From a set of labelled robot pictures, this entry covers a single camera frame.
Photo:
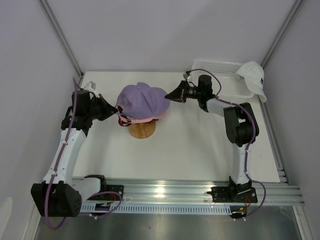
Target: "cap brim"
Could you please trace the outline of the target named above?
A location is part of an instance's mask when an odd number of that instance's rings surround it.
[[[165,111],[159,115],[145,118],[145,119],[135,119],[135,118],[131,118],[131,117],[128,117],[128,118],[130,119],[130,123],[132,123],[132,124],[142,124],[142,123],[151,122],[153,119],[163,119],[165,116],[167,116],[167,111]],[[119,118],[121,119],[121,121],[123,121],[125,123],[128,122],[127,119],[124,118],[123,116],[121,116],[120,114],[119,114]]]
[[[250,92],[259,95],[260,100],[263,103],[265,103],[267,101],[267,97],[266,97],[263,89],[260,86],[254,84],[253,83],[254,81],[252,81],[250,79],[244,78],[244,80],[245,80],[245,84],[246,84],[247,88],[250,90]]]

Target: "metal frame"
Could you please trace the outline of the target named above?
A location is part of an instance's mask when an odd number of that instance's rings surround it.
[[[77,62],[77,59],[74,56],[74,53],[72,52],[70,45],[54,15],[54,12],[51,10],[47,0],[38,0],[44,14],[46,15],[49,23],[51,24],[51,27],[53,31],[55,32],[59,42],[61,43],[61,46],[66,54],[66,56],[69,58],[74,70],[76,71],[78,77],[81,79],[84,73],[81,71],[81,68]]]
[[[83,79],[83,72],[70,48],[70,45],[59,26],[57,19],[51,10],[47,0],[38,0],[44,14],[47,16],[52,29],[56,33],[63,50],[68,56],[74,70],[77,72],[80,81]],[[277,48],[288,32],[299,10],[302,8],[306,0],[297,0],[292,6],[286,20],[279,29],[272,45],[270,46],[266,56],[264,57],[261,66],[265,69],[270,59],[275,54]],[[313,239],[312,231],[308,223],[304,200],[298,186],[291,186],[288,176],[285,172],[283,157],[279,148],[275,131],[273,129],[272,120],[268,107],[265,103],[260,102],[263,118],[266,124],[269,140],[271,143],[274,158],[278,167],[280,183],[266,183],[267,198],[265,205],[276,206],[293,206],[296,214],[297,222],[303,239]],[[74,178],[73,183],[81,181],[82,178]],[[213,186],[226,186],[227,182],[212,182],[212,181],[168,181],[168,180],[135,180],[135,179],[107,179],[109,184],[121,184],[125,187],[124,204],[126,205],[193,205],[199,206],[203,204],[213,205],[212,198],[206,192],[210,191]],[[255,185],[258,199],[262,199],[263,189],[260,185]],[[214,205],[223,205],[223,203],[215,203]]]

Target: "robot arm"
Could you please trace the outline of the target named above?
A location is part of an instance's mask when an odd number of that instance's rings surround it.
[[[231,174],[229,176],[229,185],[227,189],[217,189],[219,187],[213,187],[209,194],[212,194],[214,202],[244,202],[244,197],[250,193],[256,196],[255,189],[252,187],[252,182],[248,179],[250,169],[250,153],[252,145],[246,150],[248,143],[253,136],[252,124],[248,119],[248,116],[237,106],[232,106],[225,102],[219,101],[213,94],[211,76],[201,75],[198,79],[198,86],[189,82],[190,76],[183,75],[185,80],[182,80],[179,86],[165,96],[165,98],[178,103],[185,103],[187,98],[197,99],[199,107],[207,113],[217,114],[224,118],[226,135],[229,141],[232,143],[233,151],[233,166]],[[255,119],[251,105],[247,102],[240,104],[252,117],[256,133],[259,134],[259,128]],[[248,151],[247,159],[245,159],[245,153]],[[227,191],[230,198],[223,198],[224,201],[220,201],[218,194],[219,190]],[[250,198],[252,203],[256,203],[257,198]]]
[[[106,191],[106,180],[101,175],[89,175],[77,185],[72,186],[72,176],[78,154],[86,140],[93,120],[103,121],[118,111],[94,88],[95,84],[89,82],[78,91],[76,110],[72,113],[74,121],[69,132],[69,138],[66,142],[66,135],[72,119],[70,111],[73,106],[68,108],[61,123],[61,138],[50,169],[42,183],[32,185],[31,195],[42,216],[45,215],[46,193],[54,174],[55,177],[52,181],[48,199],[49,217],[76,217],[80,213],[82,200],[85,201],[100,191]],[[74,104],[75,95],[73,93],[72,105]]]

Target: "purple baseball cap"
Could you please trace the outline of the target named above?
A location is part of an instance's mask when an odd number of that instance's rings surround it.
[[[122,115],[144,120],[165,113],[170,100],[166,91],[160,87],[150,87],[144,82],[128,85],[120,92],[116,105],[123,107]]]

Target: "purple cable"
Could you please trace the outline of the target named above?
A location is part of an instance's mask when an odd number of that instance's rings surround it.
[[[219,79],[215,76],[215,75],[213,75],[211,72],[209,72],[208,70],[205,70],[205,69],[202,69],[202,68],[195,68],[195,69],[191,69],[191,70],[189,70],[189,71],[187,71],[187,72],[194,72],[194,71],[202,71],[202,72],[206,72],[206,73],[208,73],[208,74],[210,74],[212,77],[214,77],[214,79],[217,81],[217,83],[219,84],[219,91],[215,94],[216,96],[218,96],[219,95],[219,93],[221,92],[221,89],[222,89],[222,85],[221,85],[221,82],[219,81]]]
[[[100,196],[100,195],[104,195],[104,194],[115,194],[115,195],[117,195],[117,196],[119,197],[119,203],[118,203],[117,206],[115,206],[114,209],[108,211],[108,212],[105,213],[105,214],[102,214],[102,215],[99,215],[99,216],[98,216],[98,215],[92,215],[93,217],[95,217],[95,218],[97,218],[97,219],[101,219],[101,218],[103,218],[103,217],[105,217],[105,216],[108,216],[109,214],[111,214],[112,212],[114,212],[115,210],[117,210],[118,207],[120,206],[120,204],[122,203],[122,196],[121,196],[118,192],[116,192],[116,191],[102,191],[102,192],[98,192],[98,193],[93,194],[91,197]]]
[[[240,108],[249,118],[251,124],[252,124],[252,128],[253,128],[253,134],[252,134],[252,138],[250,139],[249,143],[246,145],[246,148],[245,148],[245,154],[244,154],[244,173],[246,175],[246,177],[253,183],[256,183],[256,184],[260,184],[263,188],[263,198],[262,198],[262,201],[260,203],[260,205],[253,211],[251,212],[249,215],[247,215],[247,217],[253,215],[254,213],[256,213],[259,209],[261,209],[261,207],[263,206],[263,204],[265,203],[265,200],[266,200],[266,197],[267,197],[267,189],[266,189],[266,186],[260,182],[260,181],[257,181],[257,180],[253,180],[248,174],[247,174],[247,170],[248,170],[248,150],[249,150],[249,147],[250,145],[253,143],[255,137],[256,137],[256,126],[255,126],[255,122],[252,118],[252,116],[250,115],[250,113],[241,105],[237,104],[237,103],[233,103],[233,102],[230,102],[230,101],[225,101],[225,100],[222,100],[220,99],[219,97],[216,97],[216,99],[222,103],[225,103],[225,104],[229,104],[229,105],[232,105],[232,106],[236,106],[238,108]]]
[[[54,172],[56,172],[58,170],[58,166],[59,166],[59,162],[61,160],[61,156],[62,156],[62,154],[64,152],[64,149],[65,149],[65,147],[67,145],[67,142],[68,142],[68,139],[69,139],[69,135],[70,135],[70,131],[71,131],[71,128],[72,128],[72,124],[73,124],[73,122],[75,120],[75,112],[76,112],[76,106],[77,106],[78,87],[79,87],[79,85],[77,84],[75,78],[73,78],[72,80],[73,80],[73,85],[74,85],[74,103],[73,103],[73,109],[72,109],[72,116],[71,116],[70,123],[69,123],[69,126],[68,126],[68,131],[67,131],[67,133],[65,135],[65,139],[64,139],[65,143],[62,144],[62,147],[60,149],[60,152],[58,154],[58,157],[57,157],[55,165],[54,165],[54,169],[53,169]],[[48,216],[49,195],[50,195],[52,184],[54,182],[55,177],[56,177],[56,175],[54,175],[54,174],[51,175],[51,179],[50,179],[48,188],[46,190],[45,200],[44,200],[44,217],[45,217],[46,225],[50,230],[57,230],[58,228],[60,228],[62,226],[62,224],[66,220],[66,217],[64,217],[63,220],[56,227],[53,227],[51,225],[51,223],[50,223],[50,220],[49,220],[49,216]]]

